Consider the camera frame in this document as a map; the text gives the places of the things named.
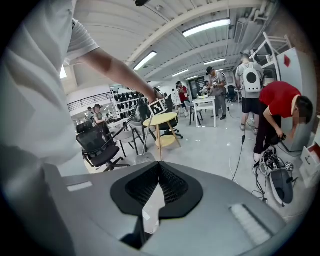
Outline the black railing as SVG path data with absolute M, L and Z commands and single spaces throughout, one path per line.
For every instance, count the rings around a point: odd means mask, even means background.
M 106 93 L 101 93 L 101 94 L 97 94 L 97 95 L 93 95 L 90 97 L 86 97 L 71 103 L 68 103 L 68 110 L 74 111 L 77 109 L 80 109 L 82 107 L 85 107 L 87 105 L 93 105 L 102 101 L 106 101 L 106 100 L 110 100 L 113 96 L 112 92 L 106 92 Z

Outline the fluorescent ceiling light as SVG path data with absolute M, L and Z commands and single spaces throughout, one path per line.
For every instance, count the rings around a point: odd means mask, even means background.
M 204 65 L 213 65 L 216 63 L 220 63 L 220 62 L 224 62 L 226 59 L 225 58 L 220 58 L 220 59 L 215 59 L 215 60 L 211 60 L 211 61 L 207 61 L 204 63 Z
M 182 74 L 185 74 L 185 73 L 188 73 L 190 70 L 189 69 L 185 69 L 185 70 L 183 70 L 183 71 L 180 71 L 180 72 L 178 72 L 178 73 L 175 73 L 175 74 L 173 74 L 171 77 L 178 77 L 178 76 L 180 76 L 180 75 L 182 75 Z
M 157 52 L 151 51 L 145 58 L 143 58 L 138 64 L 133 68 L 135 71 L 138 71 L 140 68 L 144 67 L 147 62 L 157 55 Z
M 210 21 L 207 23 L 203 23 L 198 26 L 194 26 L 190 29 L 187 29 L 182 32 L 183 36 L 185 38 L 190 37 L 192 35 L 195 35 L 197 33 L 218 28 L 218 27 L 223 27 L 223 26 L 229 26 L 231 24 L 231 19 L 230 18 L 225 18 L 225 19 L 220 19 L 220 20 L 215 20 L 215 21 Z

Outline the black mesh office chair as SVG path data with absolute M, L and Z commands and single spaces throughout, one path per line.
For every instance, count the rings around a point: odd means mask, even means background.
M 82 147 L 83 159 L 97 169 L 106 166 L 105 171 L 115 168 L 129 167 L 129 164 L 119 164 L 124 158 L 115 158 L 120 148 L 115 145 L 113 139 L 105 139 L 98 126 L 93 126 L 89 121 L 76 126 L 76 140 Z

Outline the person's white t-shirt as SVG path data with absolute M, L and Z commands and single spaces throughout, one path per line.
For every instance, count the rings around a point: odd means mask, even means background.
M 76 0 L 40 0 L 0 61 L 0 199 L 14 246 L 35 256 L 76 256 L 49 179 L 85 175 L 60 72 L 98 48 L 74 19 Z

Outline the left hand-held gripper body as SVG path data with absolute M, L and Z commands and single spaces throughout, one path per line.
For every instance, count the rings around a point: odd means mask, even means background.
M 155 99 L 148 99 L 148 109 L 153 116 L 166 113 L 168 107 L 164 96 L 162 94 L 157 94 Z

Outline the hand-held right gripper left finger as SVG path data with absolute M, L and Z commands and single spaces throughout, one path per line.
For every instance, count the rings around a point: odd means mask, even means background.
M 159 183 L 159 162 L 137 165 L 137 170 L 117 180 L 110 189 L 110 196 L 123 214 L 142 216 Z

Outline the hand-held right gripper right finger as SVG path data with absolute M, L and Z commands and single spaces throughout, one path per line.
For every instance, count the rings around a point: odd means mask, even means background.
M 159 210 L 160 220 L 186 217 L 201 202 L 204 190 L 191 169 L 174 163 L 158 163 L 158 181 L 165 206 Z

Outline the white capsule backpack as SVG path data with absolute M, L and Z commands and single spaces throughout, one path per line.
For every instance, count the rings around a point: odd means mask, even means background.
M 261 79 L 254 68 L 254 62 L 250 62 L 243 71 L 243 84 L 246 93 L 259 93 L 261 91 Z

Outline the white table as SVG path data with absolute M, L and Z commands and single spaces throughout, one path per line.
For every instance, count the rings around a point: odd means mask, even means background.
M 195 121 L 196 121 L 196 127 L 199 128 L 201 125 L 199 123 L 197 113 L 200 110 L 212 110 L 213 111 L 213 127 L 217 127 L 217 111 L 216 111 L 216 97 L 215 96 L 210 96 L 210 97 L 202 97 L 195 99 L 193 101 L 193 108 L 194 108 L 194 113 L 195 113 Z

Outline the person's left forearm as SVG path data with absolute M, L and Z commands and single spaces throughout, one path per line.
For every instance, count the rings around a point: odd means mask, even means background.
M 157 90 L 140 78 L 136 72 L 114 57 L 109 59 L 105 74 L 113 82 L 143 94 L 150 104 L 163 98 Z

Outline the white plastic chair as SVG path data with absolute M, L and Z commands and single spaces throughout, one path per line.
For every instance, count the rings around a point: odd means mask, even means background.
M 124 129 L 118 135 L 116 134 L 120 131 L 119 128 L 113 127 L 110 129 L 111 135 L 117 142 L 119 142 L 120 148 L 125 158 L 127 157 L 127 155 L 124 150 L 124 144 L 128 144 L 132 149 L 135 150 L 136 155 L 139 155 L 136 140 L 140 140 L 140 142 L 144 144 L 145 139 L 145 128 L 141 122 L 131 121 L 128 127 L 129 130 Z

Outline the white cabinet with red label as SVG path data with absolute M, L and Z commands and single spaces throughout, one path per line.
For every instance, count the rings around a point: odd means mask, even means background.
M 293 139 L 287 138 L 284 146 L 290 152 L 301 151 L 309 143 L 317 107 L 317 77 L 313 59 L 307 54 L 291 48 L 277 56 L 281 81 L 297 88 L 313 104 L 309 124 L 299 124 Z

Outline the white red drawer box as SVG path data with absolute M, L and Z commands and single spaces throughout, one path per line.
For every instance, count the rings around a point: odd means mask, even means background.
M 310 147 L 304 147 L 300 159 L 302 165 L 299 172 L 305 187 L 316 187 L 320 182 L 320 146 L 314 143 Z

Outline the grey chair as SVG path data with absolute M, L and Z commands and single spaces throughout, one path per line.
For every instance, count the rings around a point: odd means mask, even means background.
M 195 117 L 197 117 L 198 124 L 201 124 L 201 120 L 203 120 L 201 110 L 195 111 L 195 107 L 188 100 L 184 102 L 186 109 L 189 111 L 189 125 L 191 125 L 191 121 L 195 121 Z

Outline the yellow round wooden table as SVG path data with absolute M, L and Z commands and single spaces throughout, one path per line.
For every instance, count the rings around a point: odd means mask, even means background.
M 155 126 L 156 130 L 156 141 L 155 144 L 157 146 L 159 156 L 160 156 L 160 161 L 162 161 L 162 147 L 167 147 L 172 145 L 174 142 L 177 142 L 177 144 L 181 147 L 180 142 L 178 141 L 177 135 L 174 132 L 174 129 L 170 123 L 173 119 L 177 118 L 178 115 L 177 113 L 174 112 L 168 112 L 168 113 L 163 113 L 159 114 L 156 116 L 151 115 L 149 119 L 145 120 L 142 124 L 144 126 L 147 126 L 148 128 L 150 126 Z M 172 134 L 170 135 L 160 135 L 160 125 L 162 124 L 167 124 L 169 127 L 169 130 L 171 131 Z

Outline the grey capsule backpack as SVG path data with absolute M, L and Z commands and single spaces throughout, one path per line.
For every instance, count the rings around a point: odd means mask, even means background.
M 294 198 L 294 183 L 297 180 L 285 168 L 274 169 L 268 175 L 274 199 L 285 207 L 292 203 Z

